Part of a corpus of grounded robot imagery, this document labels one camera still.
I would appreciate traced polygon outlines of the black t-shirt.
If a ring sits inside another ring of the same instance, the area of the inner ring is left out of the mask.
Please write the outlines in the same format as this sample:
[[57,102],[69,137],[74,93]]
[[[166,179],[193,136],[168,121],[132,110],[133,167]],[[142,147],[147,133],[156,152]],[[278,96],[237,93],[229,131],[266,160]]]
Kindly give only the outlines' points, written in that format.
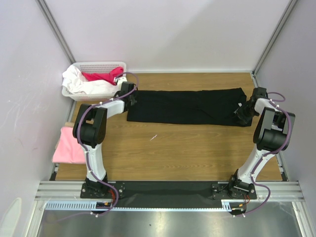
[[127,121],[185,125],[223,125],[248,127],[235,111],[246,102],[241,88],[201,91],[139,90],[136,104],[127,113]]

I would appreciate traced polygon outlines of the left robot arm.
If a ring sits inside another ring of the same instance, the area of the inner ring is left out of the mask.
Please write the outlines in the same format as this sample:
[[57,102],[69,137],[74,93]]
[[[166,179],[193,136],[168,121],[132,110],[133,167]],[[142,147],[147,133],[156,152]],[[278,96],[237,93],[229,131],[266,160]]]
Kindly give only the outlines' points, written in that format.
[[136,84],[123,82],[114,98],[98,104],[82,104],[73,127],[73,136],[81,145],[87,174],[81,188],[81,198],[104,198],[110,191],[103,164],[102,143],[106,135],[107,119],[126,112],[136,103]]

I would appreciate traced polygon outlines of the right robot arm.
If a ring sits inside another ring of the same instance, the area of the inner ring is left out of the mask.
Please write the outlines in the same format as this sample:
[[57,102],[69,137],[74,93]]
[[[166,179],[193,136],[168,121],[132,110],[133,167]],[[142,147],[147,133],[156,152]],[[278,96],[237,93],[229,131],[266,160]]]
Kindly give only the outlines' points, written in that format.
[[265,88],[257,87],[250,99],[235,111],[241,124],[250,122],[254,116],[260,118],[253,135],[254,148],[243,166],[230,177],[226,188],[232,198],[240,199],[254,193],[255,181],[262,168],[289,145],[296,115],[277,104],[284,102],[285,97],[273,100],[268,95]]

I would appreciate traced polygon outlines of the magenta t-shirt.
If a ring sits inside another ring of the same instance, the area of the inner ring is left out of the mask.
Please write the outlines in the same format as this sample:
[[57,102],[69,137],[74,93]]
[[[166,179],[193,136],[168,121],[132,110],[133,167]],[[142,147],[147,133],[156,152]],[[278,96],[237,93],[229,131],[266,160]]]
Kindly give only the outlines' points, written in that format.
[[109,73],[84,73],[82,72],[82,75],[88,80],[88,81],[97,81],[97,80],[104,80],[112,85],[117,85],[118,79],[117,77],[121,75],[124,72],[123,67],[116,67],[113,70],[111,70]]

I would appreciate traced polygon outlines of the white plastic laundry basket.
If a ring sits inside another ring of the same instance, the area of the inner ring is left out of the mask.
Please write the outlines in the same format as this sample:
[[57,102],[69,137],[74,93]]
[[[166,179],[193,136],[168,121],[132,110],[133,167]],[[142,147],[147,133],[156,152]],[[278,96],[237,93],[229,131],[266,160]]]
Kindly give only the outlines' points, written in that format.
[[[73,66],[77,67],[81,72],[84,73],[109,73],[116,67],[123,67],[124,72],[126,71],[126,64],[124,62],[77,62],[73,63]],[[65,97],[72,98],[75,101],[89,101],[89,100],[105,100],[114,96],[115,93],[112,94],[71,94],[67,88],[62,86],[62,95]]]

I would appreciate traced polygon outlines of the white t-shirt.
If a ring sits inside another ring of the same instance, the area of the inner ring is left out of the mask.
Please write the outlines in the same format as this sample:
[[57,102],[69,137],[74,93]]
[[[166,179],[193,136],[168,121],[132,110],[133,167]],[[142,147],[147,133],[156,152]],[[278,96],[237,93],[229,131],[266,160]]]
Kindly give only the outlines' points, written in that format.
[[62,86],[67,88],[71,94],[112,94],[119,88],[105,80],[88,81],[82,72],[73,65],[62,73],[62,77]]

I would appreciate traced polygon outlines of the folded beige t-shirt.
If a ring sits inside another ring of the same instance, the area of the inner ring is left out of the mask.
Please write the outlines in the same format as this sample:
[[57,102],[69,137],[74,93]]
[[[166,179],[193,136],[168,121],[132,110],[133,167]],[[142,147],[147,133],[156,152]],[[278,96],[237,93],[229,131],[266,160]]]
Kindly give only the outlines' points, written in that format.
[[66,123],[64,124],[64,126],[65,126],[65,127],[71,127],[71,128],[73,128],[73,127],[74,127],[74,123],[73,123],[73,122],[66,122]]

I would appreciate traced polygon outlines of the folded pink t-shirt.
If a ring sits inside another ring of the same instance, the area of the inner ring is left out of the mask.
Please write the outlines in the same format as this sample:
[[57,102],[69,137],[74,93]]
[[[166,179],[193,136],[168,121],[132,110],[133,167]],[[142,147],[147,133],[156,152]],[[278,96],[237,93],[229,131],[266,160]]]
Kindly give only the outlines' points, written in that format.
[[73,136],[73,129],[64,126],[52,157],[53,163],[86,164],[82,146]]

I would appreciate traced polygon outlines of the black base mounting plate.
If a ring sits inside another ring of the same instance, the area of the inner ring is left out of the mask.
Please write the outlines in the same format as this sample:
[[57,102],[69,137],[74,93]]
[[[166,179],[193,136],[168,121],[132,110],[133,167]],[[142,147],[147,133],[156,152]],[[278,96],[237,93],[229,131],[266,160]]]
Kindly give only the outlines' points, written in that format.
[[224,199],[244,201],[257,198],[250,192],[237,192],[227,182],[215,181],[115,181],[109,185],[118,191],[116,207],[124,208],[217,208]]

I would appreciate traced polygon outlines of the aluminium frame rail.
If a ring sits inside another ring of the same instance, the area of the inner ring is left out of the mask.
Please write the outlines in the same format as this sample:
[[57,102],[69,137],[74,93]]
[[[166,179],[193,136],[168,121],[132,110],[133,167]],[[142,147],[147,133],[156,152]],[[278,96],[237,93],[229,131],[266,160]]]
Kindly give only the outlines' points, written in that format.
[[[80,200],[84,181],[42,181],[39,184],[35,200]],[[133,194],[170,195],[176,191],[181,194],[200,194],[211,191],[216,184],[226,184],[217,181],[111,181],[123,197]],[[257,200],[262,201],[268,194],[269,201],[304,201],[299,183],[283,181],[263,181],[255,187]]]

